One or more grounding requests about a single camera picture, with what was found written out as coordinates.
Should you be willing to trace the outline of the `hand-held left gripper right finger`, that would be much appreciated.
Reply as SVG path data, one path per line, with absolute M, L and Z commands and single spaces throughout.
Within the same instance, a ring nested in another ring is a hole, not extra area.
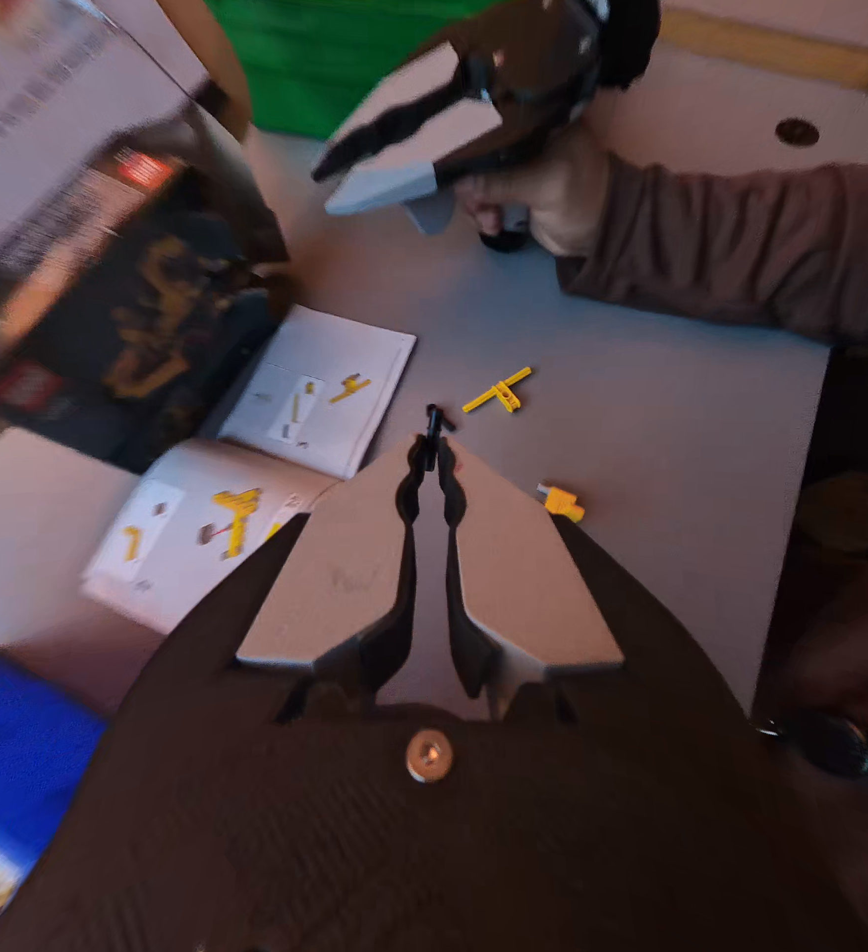
M 449 530 L 451 657 L 469 698 L 614 670 L 625 655 L 553 515 L 453 438 L 438 475 Z

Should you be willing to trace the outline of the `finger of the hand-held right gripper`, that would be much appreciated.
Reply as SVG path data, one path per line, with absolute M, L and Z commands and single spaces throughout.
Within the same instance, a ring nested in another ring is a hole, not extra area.
M 501 126 L 501 115 L 487 101 L 464 99 L 428 119 L 406 140 L 364 158 L 343 174 L 324 203 L 334 217 L 401 205 L 434 195 L 435 163 Z
M 331 135 L 311 179 L 341 180 L 357 161 L 413 136 L 428 119 L 464 99 L 475 100 L 475 55 L 441 42 L 380 80 Z M 475 169 L 475 159 L 464 152 L 468 146 L 436 161 L 437 180 L 439 162 L 447 164 L 448 180 Z

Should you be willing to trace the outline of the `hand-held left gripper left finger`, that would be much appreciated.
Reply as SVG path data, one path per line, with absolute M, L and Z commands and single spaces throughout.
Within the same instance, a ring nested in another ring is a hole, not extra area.
M 377 692 L 404 665 L 427 438 L 381 455 L 314 506 L 237 649 L 255 667 Z

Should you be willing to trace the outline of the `black lego connector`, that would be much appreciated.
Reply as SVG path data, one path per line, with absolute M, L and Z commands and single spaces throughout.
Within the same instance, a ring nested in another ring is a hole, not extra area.
M 439 464 L 440 443 L 444 433 L 455 433 L 457 427 L 445 416 L 444 410 L 437 404 L 428 404 L 426 415 L 427 432 L 424 437 L 423 465 L 426 472 L 433 472 Z

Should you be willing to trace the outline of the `person's right forearm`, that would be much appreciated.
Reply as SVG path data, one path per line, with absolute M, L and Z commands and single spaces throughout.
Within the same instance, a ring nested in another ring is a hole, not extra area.
M 868 344 L 868 165 L 741 176 L 610 160 L 567 294 L 718 325 Z

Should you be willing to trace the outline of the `small yellow lego piece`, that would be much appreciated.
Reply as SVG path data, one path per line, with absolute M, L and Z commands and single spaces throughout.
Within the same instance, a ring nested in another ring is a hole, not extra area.
M 579 504 L 576 494 L 547 482 L 536 486 L 536 494 L 544 508 L 552 515 L 563 516 L 575 524 L 583 520 L 585 509 Z

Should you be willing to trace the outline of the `yellow lego axle assembly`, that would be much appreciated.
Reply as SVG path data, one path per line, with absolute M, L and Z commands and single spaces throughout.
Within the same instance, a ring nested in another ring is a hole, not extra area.
M 500 380 L 488 390 L 464 404 L 462 412 L 464 414 L 470 414 L 491 401 L 500 404 L 509 413 L 519 411 L 522 403 L 521 399 L 515 393 L 514 388 L 517 384 L 530 377 L 532 373 L 533 368 L 531 366 L 523 367 L 510 377 Z

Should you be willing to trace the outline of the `lego instruction booklet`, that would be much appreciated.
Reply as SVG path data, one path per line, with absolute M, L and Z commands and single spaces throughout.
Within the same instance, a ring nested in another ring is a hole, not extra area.
M 86 566 L 83 595 L 168 634 L 245 559 L 351 479 L 416 343 L 295 306 L 212 439 L 144 472 Z

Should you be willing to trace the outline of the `black lego set box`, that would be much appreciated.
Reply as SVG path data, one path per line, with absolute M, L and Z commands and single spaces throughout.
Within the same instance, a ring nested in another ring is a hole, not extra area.
M 0 239 L 0 433 L 141 474 L 274 334 L 288 261 L 239 152 L 100 151 Z

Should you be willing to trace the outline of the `person's right hand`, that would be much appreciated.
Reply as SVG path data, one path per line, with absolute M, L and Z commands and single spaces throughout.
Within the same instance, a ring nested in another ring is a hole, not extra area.
M 582 256 L 594 243 L 610 183 L 610 159 L 594 130 L 576 121 L 554 133 L 530 162 L 474 173 L 454 185 L 460 207 L 477 231 L 504 232 L 505 211 L 526 210 L 529 232 L 550 254 Z

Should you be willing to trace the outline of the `green plastic bin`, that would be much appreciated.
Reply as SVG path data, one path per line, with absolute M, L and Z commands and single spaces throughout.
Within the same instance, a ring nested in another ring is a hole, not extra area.
M 493 1 L 209 1 L 247 80 L 254 126 L 326 138 L 380 79 Z

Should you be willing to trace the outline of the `wooden display board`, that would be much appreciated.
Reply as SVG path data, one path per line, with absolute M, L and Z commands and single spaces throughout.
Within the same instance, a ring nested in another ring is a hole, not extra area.
M 197 101 L 244 144 L 253 119 L 251 94 L 246 74 L 223 27 L 203 1 L 158 4 L 208 74 Z

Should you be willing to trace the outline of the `dark round object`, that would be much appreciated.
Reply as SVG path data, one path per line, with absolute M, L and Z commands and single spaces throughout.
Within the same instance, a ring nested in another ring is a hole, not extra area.
M 754 725 L 762 736 L 794 748 L 811 766 L 833 776 L 868 776 L 868 736 L 832 713 L 796 709 Z

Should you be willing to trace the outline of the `blue plastic bin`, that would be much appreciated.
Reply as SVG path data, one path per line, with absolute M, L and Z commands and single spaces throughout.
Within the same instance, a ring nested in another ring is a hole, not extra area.
M 38 863 L 107 721 L 0 655 L 0 894 Z

